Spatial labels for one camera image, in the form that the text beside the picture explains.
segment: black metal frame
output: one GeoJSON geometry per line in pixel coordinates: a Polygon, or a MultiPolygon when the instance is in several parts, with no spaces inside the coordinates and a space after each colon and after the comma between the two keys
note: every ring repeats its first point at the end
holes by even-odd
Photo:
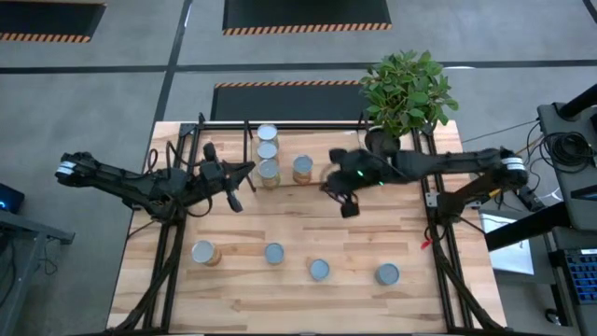
{"type": "MultiPolygon", "coordinates": [[[[268,121],[256,121],[250,122],[249,120],[245,121],[233,121],[233,122],[213,122],[213,121],[204,121],[202,115],[200,115],[200,122],[199,123],[183,123],[180,126],[178,142],[176,145],[176,149],[178,152],[182,153],[185,145],[185,140],[187,136],[192,135],[192,144],[191,144],[191,151],[189,154],[188,162],[194,163],[196,161],[197,149],[199,147],[199,138],[201,131],[243,131],[243,144],[244,144],[244,151],[243,151],[243,160],[247,161],[248,153],[247,149],[249,139],[253,139],[252,130],[256,129],[262,123],[268,121]]],[[[345,131],[368,131],[368,116],[367,114],[362,114],[358,122],[275,122],[276,127],[279,130],[345,130],[345,131]]],[[[423,151],[423,147],[421,144],[421,138],[418,132],[413,132],[413,140],[414,140],[414,148],[416,151],[423,151]]],[[[437,154],[435,138],[433,135],[425,135],[430,154],[437,154]]],[[[180,160],[176,160],[174,162],[174,167],[180,167],[181,162],[180,160]]],[[[192,173],[192,167],[189,166],[187,168],[187,173],[192,173]]],[[[441,192],[444,190],[443,180],[441,175],[434,175],[437,191],[441,192]]],[[[255,187],[251,179],[247,179],[251,190],[253,192],[256,191],[255,187]]],[[[421,188],[423,194],[430,191],[429,188],[429,181],[427,178],[422,179],[421,181],[421,188]]],[[[430,225],[431,230],[437,236],[437,226],[434,225],[436,223],[435,212],[427,206],[425,202],[425,210],[427,214],[428,224],[430,225]]],[[[181,217],[175,219],[171,223],[167,223],[162,225],[160,231],[160,238],[158,241],[158,248],[156,251],[156,261],[154,263],[154,270],[152,274],[152,281],[149,289],[147,290],[146,294],[140,300],[139,304],[132,310],[132,313],[129,315],[127,320],[129,322],[136,323],[129,323],[126,325],[125,329],[116,327],[115,329],[108,329],[106,331],[100,333],[93,333],[87,335],[163,335],[163,334],[170,334],[168,331],[170,327],[170,319],[172,317],[172,309],[174,304],[174,293],[175,293],[175,286],[176,286],[176,275],[178,272],[179,260],[180,255],[182,252],[182,242],[184,238],[184,230],[185,230],[185,220],[186,216],[182,215],[181,217]],[[170,256],[164,261],[165,252],[166,252],[166,244],[167,238],[170,231],[170,228],[174,226],[176,227],[176,234],[174,237],[174,246],[171,251],[170,256]],[[163,285],[166,278],[169,278],[166,294],[165,294],[165,301],[164,301],[164,309],[161,317],[160,326],[155,328],[153,327],[153,314],[155,312],[155,302],[156,296],[163,285]],[[140,321],[140,317],[145,315],[145,319],[143,321],[143,326],[141,329],[133,329],[137,323],[140,321]]],[[[467,306],[464,300],[464,296],[462,293],[458,293],[459,303],[461,307],[461,311],[463,313],[463,322],[464,326],[457,327],[454,321],[454,314],[451,307],[451,299],[450,299],[450,292],[448,289],[448,282],[446,276],[456,277],[458,279],[462,279],[462,266],[460,263],[460,259],[458,257],[458,249],[456,246],[456,240],[453,232],[453,228],[451,226],[447,226],[448,230],[446,232],[448,248],[450,251],[450,263],[451,263],[451,271],[450,274],[446,274],[446,271],[440,267],[440,263],[445,264],[446,259],[443,257],[441,259],[436,254],[434,254],[434,260],[436,264],[436,271],[437,271],[437,282],[439,286],[439,294],[442,302],[442,309],[444,314],[444,320],[446,321],[446,334],[460,334],[460,335],[505,335],[505,336],[534,336],[539,334],[533,333],[521,333],[515,332],[510,329],[475,329],[472,323],[471,317],[471,310],[467,306]]]]}

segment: black floor mat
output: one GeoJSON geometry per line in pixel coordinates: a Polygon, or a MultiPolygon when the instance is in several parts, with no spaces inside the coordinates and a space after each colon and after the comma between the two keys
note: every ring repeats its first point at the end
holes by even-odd
{"type": "Polygon", "coordinates": [[[0,41],[87,43],[105,4],[0,1],[0,41]]]}
{"type": "Polygon", "coordinates": [[[358,120],[367,108],[354,80],[220,83],[211,120],[358,120]]]}
{"type": "Polygon", "coordinates": [[[224,35],[389,30],[385,0],[226,0],[224,35]]]}

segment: can lid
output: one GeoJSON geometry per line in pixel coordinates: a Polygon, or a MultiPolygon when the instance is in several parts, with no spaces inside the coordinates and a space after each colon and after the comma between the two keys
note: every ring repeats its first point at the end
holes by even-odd
{"type": "Polygon", "coordinates": [[[193,260],[195,262],[204,263],[209,261],[214,256],[214,245],[208,241],[197,242],[191,251],[193,260]]]}
{"type": "Polygon", "coordinates": [[[273,140],[278,134],[278,129],[272,124],[262,124],[257,128],[257,136],[261,140],[273,140]]]}
{"type": "Polygon", "coordinates": [[[393,285],[398,282],[400,271],[391,263],[386,263],[377,269],[377,279],[382,285],[393,285]]]}
{"type": "Polygon", "coordinates": [[[265,248],[265,259],[271,264],[282,262],[284,260],[284,248],[280,244],[269,244],[265,248]]]}
{"type": "Polygon", "coordinates": [[[309,173],[313,168],[313,160],[307,155],[299,155],[293,163],[295,172],[309,173]]]}
{"type": "Polygon", "coordinates": [[[313,279],[321,281],[329,275],[329,265],[325,260],[317,259],[311,263],[309,271],[311,272],[313,279]]]}
{"type": "Polygon", "coordinates": [[[274,160],[264,160],[259,164],[259,174],[263,178],[274,178],[280,173],[278,162],[274,160]]]}
{"type": "Polygon", "coordinates": [[[257,146],[257,155],[261,159],[273,159],[278,154],[278,148],[271,142],[262,142],[257,146]]]}

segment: wooden table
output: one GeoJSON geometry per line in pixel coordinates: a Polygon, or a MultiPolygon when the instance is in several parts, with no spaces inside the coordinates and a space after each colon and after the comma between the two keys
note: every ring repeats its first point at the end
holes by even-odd
{"type": "MultiPolygon", "coordinates": [[[[155,127],[151,147],[160,152],[159,168],[165,166],[165,143],[175,142],[179,125],[159,122],[155,127]]],[[[237,192],[244,207],[240,214],[234,214],[226,195],[219,194],[209,216],[188,218],[170,332],[446,331],[432,251],[421,249],[427,225],[421,185],[359,190],[360,217],[342,219],[340,205],[318,190],[319,175],[329,164],[330,148],[359,147],[363,134],[280,133],[282,187],[265,190],[256,181],[258,191],[253,193],[243,182],[237,192]],[[292,182],[290,166],[298,154],[308,154],[314,160],[313,185],[301,187],[292,182]],[[191,247],[199,240],[209,240],[221,249],[223,259],[216,267],[191,259],[191,247]],[[263,251],[269,243],[284,246],[283,264],[270,266],[266,262],[263,251]],[[319,258],[328,261],[331,274],[316,283],[308,265],[319,258]],[[398,266],[397,285],[377,284],[374,272],[385,262],[398,266]]],[[[201,131],[200,147],[209,141],[221,160],[243,160],[242,131],[201,131]]],[[[439,153],[462,151],[455,122],[437,128],[436,143],[439,153]]],[[[402,138],[402,148],[412,149],[410,135],[402,138]]],[[[444,178],[447,190],[469,181],[468,175],[444,178]]],[[[205,208],[206,204],[200,203],[191,210],[200,213],[205,208]]],[[[465,211],[464,217],[479,223],[474,211],[465,211]]],[[[148,221],[147,214],[136,214],[131,230],[148,221]]],[[[466,225],[454,229],[466,284],[492,318],[504,326],[484,238],[466,225]]],[[[146,291],[159,231],[159,225],[150,226],[127,243],[108,327],[121,322],[146,291]]],[[[157,316],[161,316],[163,291],[165,286],[158,298],[157,316]]],[[[456,320],[461,321],[453,287],[451,302],[456,320]]]]}

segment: yellow-black striped edge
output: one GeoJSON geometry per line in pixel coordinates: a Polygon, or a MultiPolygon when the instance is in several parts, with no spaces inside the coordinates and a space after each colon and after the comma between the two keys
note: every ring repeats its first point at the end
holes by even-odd
{"type": "Polygon", "coordinates": [[[325,33],[325,32],[355,32],[380,31],[392,29],[392,23],[340,23],[340,24],[303,24],[274,27],[244,27],[225,29],[224,35],[266,35],[266,34],[294,34],[294,33],[325,33]]]}
{"type": "Polygon", "coordinates": [[[88,43],[91,41],[91,37],[84,35],[0,33],[0,41],[88,43]]]}
{"type": "Polygon", "coordinates": [[[358,80],[294,80],[272,82],[239,82],[217,83],[215,88],[245,88],[245,87],[274,87],[274,86],[328,86],[328,85],[360,85],[358,80]]]}

